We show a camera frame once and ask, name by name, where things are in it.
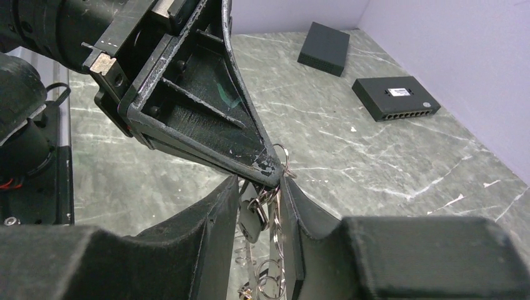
sticker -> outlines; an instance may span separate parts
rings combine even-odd
[[[410,96],[409,91],[407,91],[407,89],[404,89],[404,88],[401,88],[401,89],[388,89],[388,91],[390,92],[390,95],[392,95],[394,97]]]

marble countertop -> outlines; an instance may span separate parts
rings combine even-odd
[[[296,182],[340,218],[485,216],[530,263],[530,192],[444,108],[431,117],[374,122],[356,78],[408,75],[367,34],[351,35],[342,77],[296,62],[304,33],[238,35],[237,64],[273,143],[291,154]],[[93,103],[88,76],[70,75],[76,224],[137,234],[201,199],[226,178],[128,139]],[[227,299],[247,281],[238,232]],[[263,241],[258,260],[268,253]]]

marble table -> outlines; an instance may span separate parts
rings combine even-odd
[[[530,263],[528,186],[444,108],[431,117],[374,122],[353,82],[407,72],[366,33],[348,33],[340,78],[296,62],[304,33],[232,38],[254,105],[271,141],[289,149],[303,191],[338,218],[485,216],[510,233]],[[90,77],[72,73],[70,84],[76,224],[137,234],[226,178],[126,138],[93,103],[98,87]],[[227,299],[247,281],[244,239],[236,236]],[[268,253],[267,236],[253,249],[258,263]]]

wall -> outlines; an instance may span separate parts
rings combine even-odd
[[[354,29],[369,0],[233,0],[233,33],[307,31],[311,22]]]
[[[372,0],[359,27],[530,184],[530,1]]]

